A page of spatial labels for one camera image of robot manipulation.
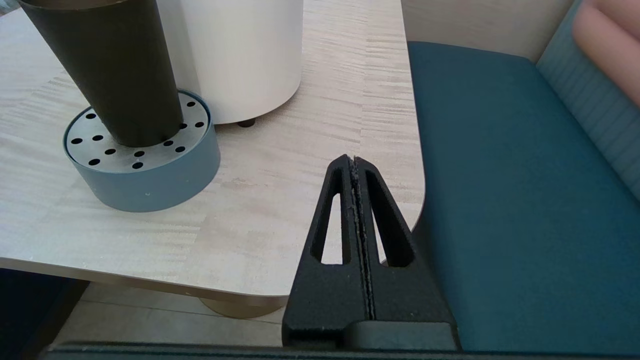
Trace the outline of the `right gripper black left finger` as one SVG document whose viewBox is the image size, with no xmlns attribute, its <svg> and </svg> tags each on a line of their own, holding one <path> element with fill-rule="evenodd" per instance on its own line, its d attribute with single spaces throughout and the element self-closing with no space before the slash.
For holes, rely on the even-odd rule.
<svg viewBox="0 0 640 360">
<path fill-rule="evenodd" d="M 342 347 L 346 328 L 370 317 L 353 176 L 354 160 L 348 155 L 327 167 L 283 316 L 284 347 Z M 340 201 L 342 262 L 324 264 L 334 196 Z"/>
</svg>

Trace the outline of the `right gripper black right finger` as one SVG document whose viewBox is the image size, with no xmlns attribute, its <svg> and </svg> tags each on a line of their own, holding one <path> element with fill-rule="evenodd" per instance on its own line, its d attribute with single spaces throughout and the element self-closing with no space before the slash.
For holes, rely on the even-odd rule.
<svg viewBox="0 0 640 360">
<path fill-rule="evenodd" d="M 386 182 L 371 162 L 354 160 L 365 303 L 374 321 L 453 323 L 430 266 Z"/>
</svg>

